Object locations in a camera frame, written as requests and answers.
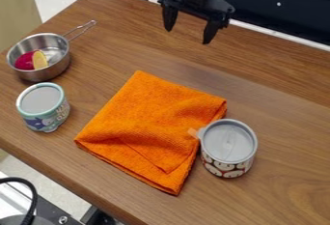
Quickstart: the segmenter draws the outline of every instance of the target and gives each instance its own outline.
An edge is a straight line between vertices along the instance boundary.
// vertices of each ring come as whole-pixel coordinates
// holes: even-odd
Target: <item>black cable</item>
[[[18,177],[0,179],[0,184],[1,183],[23,183],[30,188],[30,190],[32,192],[31,206],[30,206],[30,209],[27,211],[27,213],[20,225],[31,225],[35,218],[33,213],[37,207],[37,202],[38,202],[38,193],[37,193],[37,190],[35,189],[35,187],[30,182],[28,182],[24,179],[18,178]]]

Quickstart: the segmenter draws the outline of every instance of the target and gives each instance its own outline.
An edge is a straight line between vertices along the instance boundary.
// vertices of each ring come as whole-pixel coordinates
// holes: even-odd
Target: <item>open can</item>
[[[258,148],[255,132],[231,119],[218,120],[198,132],[205,168],[218,177],[242,176],[252,166]]]
[[[16,100],[16,108],[27,127],[52,132],[69,115],[69,103],[61,86],[43,82],[25,89]]]

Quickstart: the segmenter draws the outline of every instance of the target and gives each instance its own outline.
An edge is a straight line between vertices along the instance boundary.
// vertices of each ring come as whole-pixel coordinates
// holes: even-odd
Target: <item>can lid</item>
[[[258,147],[255,132],[236,120],[219,120],[210,124],[203,133],[204,150],[214,159],[236,163],[252,157]]]
[[[19,112],[27,116],[42,115],[56,109],[64,98],[59,85],[39,83],[24,90],[16,101]]]

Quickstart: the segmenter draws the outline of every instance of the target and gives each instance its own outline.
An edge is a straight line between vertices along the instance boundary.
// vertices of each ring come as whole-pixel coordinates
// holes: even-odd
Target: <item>folded orange towel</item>
[[[76,136],[79,147],[179,194],[198,150],[188,129],[223,117],[226,101],[136,71]]]

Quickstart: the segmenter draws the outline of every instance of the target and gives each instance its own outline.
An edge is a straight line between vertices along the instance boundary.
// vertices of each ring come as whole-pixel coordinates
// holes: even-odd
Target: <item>floor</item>
[[[76,0],[36,0],[38,9],[41,14],[43,22],[69,6]],[[307,40],[299,39],[296,37],[288,36],[279,32],[257,27],[251,24],[243,23],[240,21],[232,20],[231,24],[249,28],[270,34],[283,39],[291,41],[301,42],[313,47],[330,51],[330,47],[320,43],[310,42]],[[4,172],[8,176],[19,176],[32,181],[40,193],[41,196],[48,199],[61,209],[69,212],[76,219],[80,219],[83,213],[88,209],[90,204],[70,193],[66,189],[62,188],[52,180],[38,173],[34,169],[30,168],[26,164],[22,163],[18,159],[11,155],[6,155],[0,150],[0,172]]]

